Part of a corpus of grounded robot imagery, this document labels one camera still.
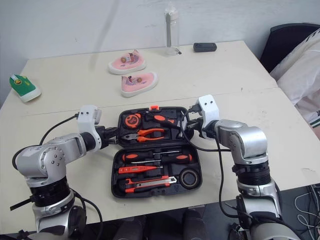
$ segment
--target clear bottle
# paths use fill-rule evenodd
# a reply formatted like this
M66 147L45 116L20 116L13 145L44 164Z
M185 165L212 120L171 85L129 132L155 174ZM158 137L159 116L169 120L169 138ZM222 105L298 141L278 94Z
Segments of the clear bottle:
M176 55L179 51L179 15L178 10L169 2L164 10L165 17L165 51Z

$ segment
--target pink shoe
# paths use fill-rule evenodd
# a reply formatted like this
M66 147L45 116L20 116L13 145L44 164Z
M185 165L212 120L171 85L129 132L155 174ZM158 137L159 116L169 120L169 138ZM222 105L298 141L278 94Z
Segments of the pink shoe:
M140 53L134 50L110 62L108 66L110 73L124 75L144 69L147 63Z
M155 72L122 76L121 78L121 93L127 98L146 92L154 88L158 83L158 76Z

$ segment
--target office chair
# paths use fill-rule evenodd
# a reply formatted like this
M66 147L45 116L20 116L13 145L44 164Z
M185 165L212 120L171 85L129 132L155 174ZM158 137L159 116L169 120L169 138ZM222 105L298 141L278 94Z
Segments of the office chair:
M260 62L270 73L296 46L312 34L320 25L312 23L288 23L270 28Z

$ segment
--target pliers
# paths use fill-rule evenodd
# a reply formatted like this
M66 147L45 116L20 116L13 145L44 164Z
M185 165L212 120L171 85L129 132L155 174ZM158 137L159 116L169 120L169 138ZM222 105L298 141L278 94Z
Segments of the pliers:
M163 128L150 128L147 130L139 130L137 133L131 133L131 134L124 135L121 138L124 140L136 139L139 143L145 142L145 141L156 141L156 140L161 140L161 139L165 138L164 136L154 137L154 138L145 137L146 135L152 134L154 132L164 133L165 130Z

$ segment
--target black toolbox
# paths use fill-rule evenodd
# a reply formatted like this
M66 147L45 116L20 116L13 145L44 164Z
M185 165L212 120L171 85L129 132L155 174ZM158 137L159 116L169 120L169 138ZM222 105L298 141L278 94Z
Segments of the black toolbox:
M115 197L174 195L201 186L197 150L180 131L180 120L186 111L184 107L151 106L120 114L117 140L123 149L114 156L111 175ZM188 120L186 115L182 125L191 139L194 131L186 130Z

